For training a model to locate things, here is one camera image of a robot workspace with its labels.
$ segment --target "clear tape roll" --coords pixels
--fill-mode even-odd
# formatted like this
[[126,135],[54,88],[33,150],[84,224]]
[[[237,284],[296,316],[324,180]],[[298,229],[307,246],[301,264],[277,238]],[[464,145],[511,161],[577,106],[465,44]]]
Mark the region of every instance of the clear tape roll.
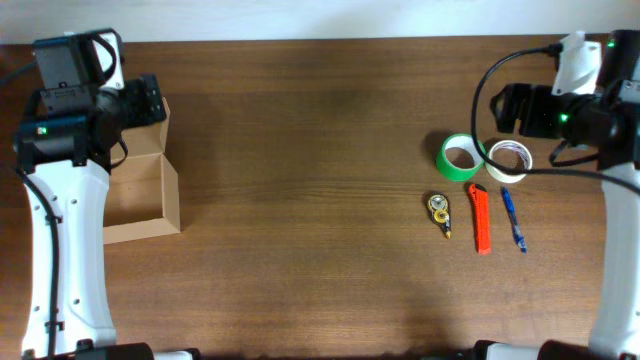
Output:
[[[489,159],[493,160],[493,154],[496,151],[502,150],[502,149],[511,150],[516,154],[518,154],[518,156],[520,156],[520,158],[522,159],[522,162],[524,163],[525,169],[530,170],[533,167],[533,157],[531,157],[531,153],[529,152],[529,149],[527,149],[524,145],[520,144],[519,142],[513,141],[513,140],[502,140],[496,143],[491,147],[491,150],[489,150],[489,154],[487,154],[487,156],[489,156]],[[486,164],[486,166],[487,166],[487,171],[489,172],[489,174],[491,174],[491,176],[493,176],[494,179],[506,184],[516,183],[522,180],[526,176],[526,174],[507,175],[502,171],[496,169],[495,167],[489,165],[488,163]]]

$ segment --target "orange box cutter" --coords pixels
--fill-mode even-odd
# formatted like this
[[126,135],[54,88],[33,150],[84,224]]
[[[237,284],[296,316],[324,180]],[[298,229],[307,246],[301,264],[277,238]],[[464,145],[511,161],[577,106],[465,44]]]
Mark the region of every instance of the orange box cutter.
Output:
[[482,185],[471,184],[469,196],[475,214],[476,249],[480,255],[491,253],[491,237],[489,236],[489,193]]

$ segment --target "open cardboard box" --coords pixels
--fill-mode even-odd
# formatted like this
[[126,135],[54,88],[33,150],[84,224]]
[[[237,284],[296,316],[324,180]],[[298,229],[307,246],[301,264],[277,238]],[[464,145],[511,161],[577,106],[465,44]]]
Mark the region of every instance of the open cardboard box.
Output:
[[[122,132],[129,156],[111,172],[104,214],[104,243],[143,239],[180,232],[178,174],[164,156],[167,119]],[[119,146],[111,161],[124,156]]]

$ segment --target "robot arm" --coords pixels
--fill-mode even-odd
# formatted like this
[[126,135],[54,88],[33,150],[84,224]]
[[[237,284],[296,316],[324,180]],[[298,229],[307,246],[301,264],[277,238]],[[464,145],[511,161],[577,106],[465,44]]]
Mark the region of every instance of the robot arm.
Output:
[[[166,118],[155,76],[123,80],[122,41],[112,29],[38,40],[34,54],[45,87],[33,93],[14,142],[18,171],[34,186],[27,187],[33,290],[23,359],[153,359],[147,344],[116,345],[105,288],[103,215],[109,175],[118,165],[111,163],[110,150],[117,143],[126,148],[122,130]],[[40,102],[46,115],[37,114]],[[47,207],[55,217],[57,246]]]
[[[492,99],[498,130],[512,133],[520,120],[523,136],[597,147],[601,173],[640,187],[640,31],[613,32],[602,68],[596,60],[599,44],[585,42],[583,33],[562,43],[553,88],[510,84]],[[604,91],[594,95],[596,84]],[[602,188],[607,209],[605,269],[589,349],[603,358],[639,356],[640,197],[610,182]],[[548,355],[540,352],[538,359]]]

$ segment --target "blue pen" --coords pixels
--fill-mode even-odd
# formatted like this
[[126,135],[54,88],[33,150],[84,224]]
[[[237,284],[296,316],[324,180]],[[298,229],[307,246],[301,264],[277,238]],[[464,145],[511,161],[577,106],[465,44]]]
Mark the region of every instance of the blue pen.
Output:
[[500,192],[502,193],[502,199],[504,200],[504,205],[507,207],[507,212],[509,212],[509,218],[511,219],[511,228],[513,229],[513,240],[516,241],[516,245],[520,248],[520,251],[523,253],[527,253],[527,244],[524,243],[524,236],[522,236],[522,232],[520,231],[520,225],[518,225],[518,219],[516,218],[516,207],[513,205],[513,201],[511,200],[511,194],[509,194],[509,190],[506,187],[500,188]]

